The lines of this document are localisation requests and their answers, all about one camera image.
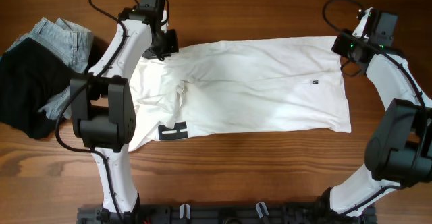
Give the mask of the white t-shirt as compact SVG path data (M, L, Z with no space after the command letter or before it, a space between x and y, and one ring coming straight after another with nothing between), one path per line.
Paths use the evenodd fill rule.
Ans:
M162 140L222 133L351 130L340 57L332 36L219 41L142 58L130 80L136 150Z

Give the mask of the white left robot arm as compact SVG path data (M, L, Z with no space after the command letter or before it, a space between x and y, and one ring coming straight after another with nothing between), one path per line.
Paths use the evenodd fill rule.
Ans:
M70 107L76 137L97 162L104 213L131 215L138 205L127 146L136 114L129 81L141 57L163 61L178 51L175 30L168 29L168 0L138 0L114 18L117 32L87 74L70 81Z

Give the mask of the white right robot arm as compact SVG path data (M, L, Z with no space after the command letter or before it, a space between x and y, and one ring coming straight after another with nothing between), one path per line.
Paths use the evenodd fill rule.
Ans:
M332 51L359 65L373 83L385 115L367 143L363 165L329 191L329 209L358 217L385 195L431 182L431 99L423 93L401 50L391 46L397 15L369 8L359 25L343 30Z

